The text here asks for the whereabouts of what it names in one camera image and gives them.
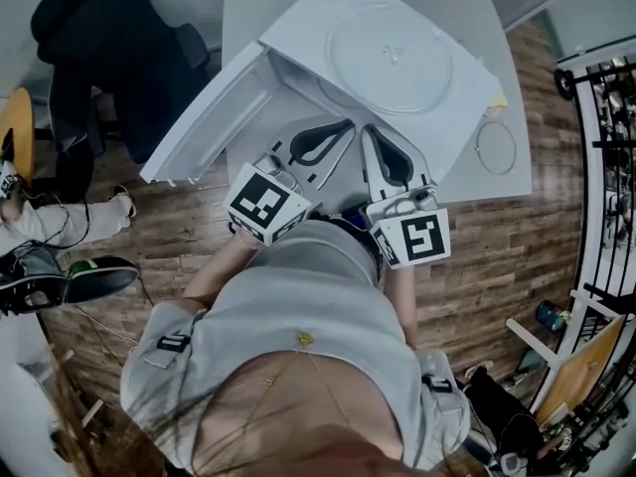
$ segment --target white pants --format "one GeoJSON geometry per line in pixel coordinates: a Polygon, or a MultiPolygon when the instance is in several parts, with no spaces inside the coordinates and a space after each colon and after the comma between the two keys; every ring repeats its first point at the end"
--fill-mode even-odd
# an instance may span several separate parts
{"type": "Polygon", "coordinates": [[[10,252],[14,247],[27,240],[46,241],[51,245],[75,245],[108,239],[130,226],[128,213],[132,200],[124,193],[118,194],[105,203],[88,204],[88,233],[86,232],[86,210],[84,204],[50,205],[34,210],[25,203],[22,215],[8,227],[9,236],[2,238],[0,255],[10,252]]]}

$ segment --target gray shirt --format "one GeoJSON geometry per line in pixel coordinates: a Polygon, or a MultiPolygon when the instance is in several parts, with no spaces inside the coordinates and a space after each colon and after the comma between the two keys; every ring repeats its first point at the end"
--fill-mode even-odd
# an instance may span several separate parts
{"type": "Polygon", "coordinates": [[[192,471],[198,425],[219,385],[251,359],[298,351],[301,332],[313,338],[311,353],[346,361],[376,384],[396,419],[407,465],[432,468],[466,437],[468,403],[446,357],[406,345],[367,251],[343,230],[316,221],[261,251],[211,311],[193,317],[158,304],[124,367],[122,407],[143,428],[207,397],[178,432],[157,440],[173,464],[192,471]],[[181,353],[157,348],[170,334],[179,335],[175,341],[191,337],[181,353]]]}

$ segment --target white table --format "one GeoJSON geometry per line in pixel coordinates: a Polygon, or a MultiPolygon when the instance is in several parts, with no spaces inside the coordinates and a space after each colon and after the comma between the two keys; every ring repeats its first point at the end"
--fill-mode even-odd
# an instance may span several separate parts
{"type": "MultiPolygon", "coordinates": [[[[226,65],[263,32],[296,0],[225,0],[223,29],[223,63],[226,65]]],[[[491,0],[401,0],[425,15],[448,33],[476,58],[501,83],[509,107],[500,119],[506,123],[516,141],[515,166],[504,175],[484,169],[476,153],[477,132],[439,186],[440,203],[504,198],[532,193],[530,143],[526,115],[517,73],[503,28],[491,0]]],[[[231,178],[248,160],[247,144],[232,143],[228,149],[231,178]]],[[[360,150],[352,146],[325,193],[338,193],[348,186],[347,198],[365,196],[366,187],[358,174],[362,168],[360,150]]]]}

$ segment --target buckle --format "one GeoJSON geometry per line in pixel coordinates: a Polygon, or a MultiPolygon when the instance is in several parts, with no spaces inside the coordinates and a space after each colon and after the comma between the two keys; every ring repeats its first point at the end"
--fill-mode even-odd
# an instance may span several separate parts
{"type": "Polygon", "coordinates": [[[424,375],[421,377],[421,382],[426,384],[434,393],[452,394],[453,392],[453,385],[447,379],[437,378],[432,375],[424,375]]]}
{"type": "Polygon", "coordinates": [[[157,341],[159,350],[168,350],[169,352],[183,353],[190,344],[190,336],[185,334],[168,334],[161,336],[157,341]]]}

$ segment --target wooden floor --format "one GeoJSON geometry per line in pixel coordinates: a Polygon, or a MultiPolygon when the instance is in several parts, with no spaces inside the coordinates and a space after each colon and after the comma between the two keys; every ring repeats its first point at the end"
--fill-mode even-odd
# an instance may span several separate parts
{"type": "MultiPolygon", "coordinates": [[[[533,159],[533,195],[518,200],[450,207],[452,256],[417,268],[419,344],[442,348],[455,371],[494,360],[497,379],[516,369],[525,346],[505,328],[515,317],[544,341],[534,322],[538,303],[566,306],[580,240],[583,178],[574,108],[553,83],[554,61],[534,23],[509,38],[522,87],[533,159]]],[[[139,216],[110,241],[74,250],[66,259],[101,253],[125,257],[141,270],[154,302],[177,297],[188,279],[228,237],[222,201],[228,187],[225,157],[197,185],[145,184],[125,151],[112,147],[96,168],[90,201],[105,200],[115,183],[133,194],[139,216]]],[[[47,157],[44,150],[39,157],[47,157]]],[[[139,282],[82,308],[103,324],[139,338],[151,309],[139,282]]],[[[72,306],[43,313],[53,341],[73,348],[68,366],[85,388],[118,401],[120,366],[133,344],[95,327],[110,355],[72,306]]],[[[528,401],[541,379],[534,373],[515,394],[528,401]]]]}

